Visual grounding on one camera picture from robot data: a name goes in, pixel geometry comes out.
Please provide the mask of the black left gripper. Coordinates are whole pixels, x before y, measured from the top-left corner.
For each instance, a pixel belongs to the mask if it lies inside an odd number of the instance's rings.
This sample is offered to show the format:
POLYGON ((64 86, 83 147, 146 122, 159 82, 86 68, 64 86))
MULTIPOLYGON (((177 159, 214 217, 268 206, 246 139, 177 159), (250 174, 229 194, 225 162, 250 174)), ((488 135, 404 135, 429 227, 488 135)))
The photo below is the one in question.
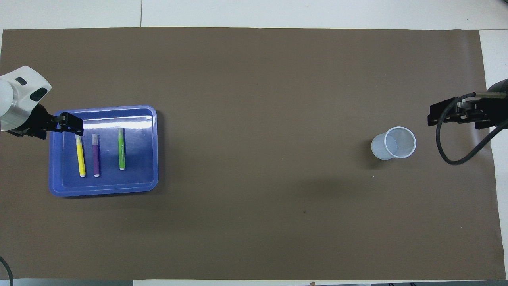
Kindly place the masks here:
POLYGON ((16 137, 28 136, 46 140, 47 130, 45 128, 48 127, 49 122, 55 125, 55 127, 49 128, 49 132, 68 132, 77 136, 83 136, 84 134, 83 120, 81 118, 69 112, 62 112, 51 118, 51 115, 41 104, 36 105, 22 125, 13 130, 8 130, 7 133, 16 137))

